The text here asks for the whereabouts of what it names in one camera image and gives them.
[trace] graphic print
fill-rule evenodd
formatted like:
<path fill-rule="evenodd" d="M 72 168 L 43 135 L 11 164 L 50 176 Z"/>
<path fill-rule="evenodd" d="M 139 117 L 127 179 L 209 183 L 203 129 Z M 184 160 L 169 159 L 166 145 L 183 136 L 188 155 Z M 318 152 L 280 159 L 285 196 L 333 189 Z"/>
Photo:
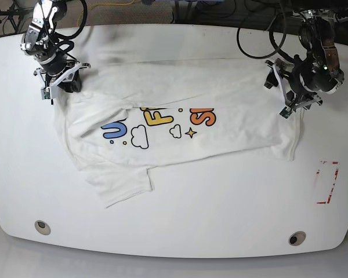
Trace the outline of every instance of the graphic print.
<path fill-rule="evenodd" d="M 104 126 L 101 127 L 101 129 L 113 129 L 115 131 L 110 131 L 110 132 L 106 132 L 103 133 L 103 137 L 106 139 L 113 139 L 113 138 L 120 138 L 122 136 L 124 136 L 127 132 L 128 129 L 126 128 L 126 126 L 122 123 L 124 120 L 119 120 L 117 122 L 113 122 L 113 123 L 108 123 Z"/>
<path fill-rule="evenodd" d="M 195 135 L 196 133 L 197 133 L 196 131 L 193 131 L 192 128 L 190 128 L 190 130 L 188 132 L 186 132 L 185 134 L 189 135 L 192 139 L 193 135 Z"/>
<path fill-rule="evenodd" d="M 169 132 L 171 135 L 173 135 L 174 138 L 182 137 L 182 131 L 180 130 L 180 125 L 174 125 L 174 127 L 171 128 Z"/>
<path fill-rule="evenodd" d="M 157 110 L 163 110 L 165 108 L 141 108 L 140 110 L 143 111 L 144 119 L 146 120 L 146 123 L 148 126 L 159 126 L 159 125 L 165 125 L 167 123 L 171 123 L 174 121 L 174 118 L 171 116 L 161 116 L 160 112 Z"/>
<path fill-rule="evenodd" d="M 132 145 L 136 148 L 148 149 L 148 138 L 146 127 L 138 125 L 132 128 Z"/>
<path fill-rule="evenodd" d="M 191 116 L 190 120 L 191 123 L 194 125 L 200 125 L 203 122 L 207 126 L 212 126 L 216 122 L 216 116 L 213 113 L 214 109 L 213 108 L 192 108 L 190 109 Z"/>

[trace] round hole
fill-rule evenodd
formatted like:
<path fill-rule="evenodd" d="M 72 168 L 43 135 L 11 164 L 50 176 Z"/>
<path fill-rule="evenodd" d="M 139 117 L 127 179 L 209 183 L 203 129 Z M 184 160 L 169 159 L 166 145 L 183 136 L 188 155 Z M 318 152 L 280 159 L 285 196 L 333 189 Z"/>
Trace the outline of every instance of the round hole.
<path fill-rule="evenodd" d="M 36 221 L 35 222 L 35 229 L 38 231 L 40 234 L 47 236 L 50 234 L 50 227 L 47 223 L 43 221 Z"/>
<path fill-rule="evenodd" d="M 290 244 L 294 244 L 298 241 L 298 239 L 296 238 L 296 236 L 292 236 L 290 237 Z"/>
<path fill-rule="evenodd" d="M 296 232 L 289 237 L 289 244 L 292 246 L 299 246 L 304 242 L 306 236 L 304 232 Z"/>
<path fill-rule="evenodd" d="M 45 223 L 44 222 L 39 221 L 39 222 L 37 222 L 37 225 L 39 225 L 39 227 L 41 229 L 45 228 Z"/>

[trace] orange letter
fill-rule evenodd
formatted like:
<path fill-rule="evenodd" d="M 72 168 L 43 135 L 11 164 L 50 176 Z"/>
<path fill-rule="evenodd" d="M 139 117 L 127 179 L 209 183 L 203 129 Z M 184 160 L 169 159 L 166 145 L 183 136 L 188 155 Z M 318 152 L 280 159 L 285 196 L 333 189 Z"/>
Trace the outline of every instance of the orange letter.
<path fill-rule="evenodd" d="M 193 123 L 194 125 L 200 125 L 202 124 L 205 120 L 205 124 L 207 126 L 212 126 L 214 125 L 215 121 L 216 121 L 216 116 L 213 112 L 214 109 L 210 109 L 210 108 L 206 108 L 206 109 L 190 109 L 191 117 L 191 123 Z"/>

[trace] star graphic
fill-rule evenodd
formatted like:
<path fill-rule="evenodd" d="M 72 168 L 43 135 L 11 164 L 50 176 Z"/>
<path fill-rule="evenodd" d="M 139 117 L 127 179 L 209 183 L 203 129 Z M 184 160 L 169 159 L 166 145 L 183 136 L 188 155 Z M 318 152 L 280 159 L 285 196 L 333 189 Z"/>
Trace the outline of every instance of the star graphic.
<path fill-rule="evenodd" d="M 190 128 L 190 130 L 188 132 L 186 132 L 185 134 L 191 136 L 191 138 L 193 137 L 193 135 L 195 135 L 197 132 L 193 131 L 192 128 Z"/>

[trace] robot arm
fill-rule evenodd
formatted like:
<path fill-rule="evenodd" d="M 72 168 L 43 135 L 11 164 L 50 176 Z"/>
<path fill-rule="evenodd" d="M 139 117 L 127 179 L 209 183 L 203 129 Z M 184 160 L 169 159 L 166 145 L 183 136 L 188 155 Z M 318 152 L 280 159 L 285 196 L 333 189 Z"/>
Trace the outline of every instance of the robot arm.
<path fill-rule="evenodd" d="M 81 91 L 79 70 L 90 67 L 81 64 L 69 54 L 74 48 L 71 39 L 76 38 L 86 23 L 87 5 L 85 0 L 80 0 L 84 7 L 84 16 L 79 30 L 71 36 L 58 34 L 57 22 L 67 12 L 65 0 L 39 0 L 35 5 L 32 22 L 22 38 L 21 49 L 25 54 L 33 56 L 41 65 L 34 75 L 41 82 L 42 99 L 54 99 L 59 90 L 68 93 Z"/>
<path fill-rule="evenodd" d="M 284 95 L 286 107 L 280 113 L 284 118 L 288 118 L 298 108 L 310 109 L 314 103 L 322 105 L 319 93 L 332 94 L 344 82 L 338 50 L 334 44 L 333 10 L 345 9 L 348 4 L 327 6 L 327 3 L 329 1 L 291 0 L 290 7 L 302 17 L 299 40 L 307 50 L 307 56 L 304 60 L 299 55 L 292 58 L 280 50 L 278 53 L 290 64 L 280 59 L 274 63 L 266 61 L 271 71 L 264 85 L 268 89 L 272 86 L 281 87 L 282 82 L 278 79 L 286 78 L 291 88 Z M 274 48 L 277 45 L 273 37 L 273 26 L 277 21 L 278 17 L 270 29 L 270 41 Z"/>

